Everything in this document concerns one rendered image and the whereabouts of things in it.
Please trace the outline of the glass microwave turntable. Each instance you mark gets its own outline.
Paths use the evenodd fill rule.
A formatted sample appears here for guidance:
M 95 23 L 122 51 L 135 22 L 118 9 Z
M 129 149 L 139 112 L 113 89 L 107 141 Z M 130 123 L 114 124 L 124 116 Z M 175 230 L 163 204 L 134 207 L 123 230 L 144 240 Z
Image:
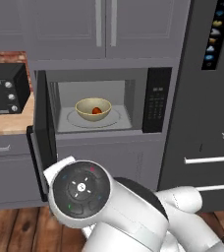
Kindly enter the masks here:
M 76 111 L 72 111 L 68 114 L 67 119 L 70 124 L 80 128 L 103 128 L 116 124 L 120 120 L 120 113 L 112 109 L 105 118 L 91 122 L 81 118 Z

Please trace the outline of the grey panel under microwave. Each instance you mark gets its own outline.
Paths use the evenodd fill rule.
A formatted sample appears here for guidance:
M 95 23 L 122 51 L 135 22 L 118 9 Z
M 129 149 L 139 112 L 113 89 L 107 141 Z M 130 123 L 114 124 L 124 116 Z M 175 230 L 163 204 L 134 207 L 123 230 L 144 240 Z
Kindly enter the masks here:
M 158 184 L 163 141 L 60 144 L 58 158 L 73 156 L 88 159 L 102 165 L 113 177 L 125 177 L 155 191 Z

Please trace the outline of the beige bowl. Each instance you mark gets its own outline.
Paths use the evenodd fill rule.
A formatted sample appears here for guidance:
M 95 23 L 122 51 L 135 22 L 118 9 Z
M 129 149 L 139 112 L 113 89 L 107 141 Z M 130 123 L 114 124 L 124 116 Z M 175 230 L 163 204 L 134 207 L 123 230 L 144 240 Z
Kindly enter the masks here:
M 99 107 L 102 110 L 100 114 L 92 114 L 92 110 L 95 107 Z M 104 98 L 100 97 L 89 97 L 79 100 L 75 105 L 75 110 L 78 115 L 91 122 L 99 121 L 105 118 L 111 111 L 111 103 Z

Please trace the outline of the black built-in microwave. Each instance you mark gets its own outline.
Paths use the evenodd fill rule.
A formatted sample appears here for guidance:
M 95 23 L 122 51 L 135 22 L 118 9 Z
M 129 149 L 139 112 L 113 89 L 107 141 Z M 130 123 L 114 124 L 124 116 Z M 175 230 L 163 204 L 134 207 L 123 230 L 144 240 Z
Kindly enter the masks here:
M 53 116 L 55 137 L 89 138 L 160 133 L 172 79 L 170 67 L 44 70 Z M 80 128 L 67 116 L 84 98 L 107 99 L 120 120 L 103 128 Z

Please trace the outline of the black microwave door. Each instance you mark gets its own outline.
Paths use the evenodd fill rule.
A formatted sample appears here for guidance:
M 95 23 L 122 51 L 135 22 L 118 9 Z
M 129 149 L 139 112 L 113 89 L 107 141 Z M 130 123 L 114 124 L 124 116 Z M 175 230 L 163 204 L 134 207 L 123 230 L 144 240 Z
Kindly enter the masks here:
M 57 149 L 46 72 L 37 71 L 35 79 L 33 125 L 27 127 L 27 139 L 40 198 L 46 202 L 49 186 L 43 172 L 57 161 Z

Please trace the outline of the grey base cupboard door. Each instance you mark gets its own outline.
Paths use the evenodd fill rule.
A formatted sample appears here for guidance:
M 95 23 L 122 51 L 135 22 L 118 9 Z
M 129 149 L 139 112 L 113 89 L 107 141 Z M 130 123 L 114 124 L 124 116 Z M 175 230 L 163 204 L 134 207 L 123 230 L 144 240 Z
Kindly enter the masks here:
M 0 205 L 33 203 L 40 200 L 30 157 L 0 157 Z

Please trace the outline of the dark grey fridge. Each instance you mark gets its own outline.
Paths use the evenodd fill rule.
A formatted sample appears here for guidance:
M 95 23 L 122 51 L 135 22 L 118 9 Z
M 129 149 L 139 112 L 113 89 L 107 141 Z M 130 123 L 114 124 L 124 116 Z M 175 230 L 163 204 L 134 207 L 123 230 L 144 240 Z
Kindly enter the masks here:
M 194 0 L 158 188 L 224 184 L 224 0 Z M 224 211 L 224 190 L 203 191 L 205 212 Z

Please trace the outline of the grey drawer front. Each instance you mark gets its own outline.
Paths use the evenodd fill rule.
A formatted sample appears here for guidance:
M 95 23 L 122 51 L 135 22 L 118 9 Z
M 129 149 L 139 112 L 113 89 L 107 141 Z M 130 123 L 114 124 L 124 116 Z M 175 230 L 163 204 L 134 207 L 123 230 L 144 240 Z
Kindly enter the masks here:
M 28 139 L 25 134 L 0 135 L 0 147 L 11 145 L 11 150 L 0 153 L 0 156 L 26 155 L 29 153 Z

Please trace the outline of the black toaster oven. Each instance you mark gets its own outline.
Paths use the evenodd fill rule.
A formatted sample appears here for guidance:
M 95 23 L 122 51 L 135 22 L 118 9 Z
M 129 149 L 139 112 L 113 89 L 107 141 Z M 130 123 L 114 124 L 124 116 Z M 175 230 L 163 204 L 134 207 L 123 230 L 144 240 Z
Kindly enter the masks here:
M 30 96 L 25 63 L 0 63 L 0 114 L 19 114 Z

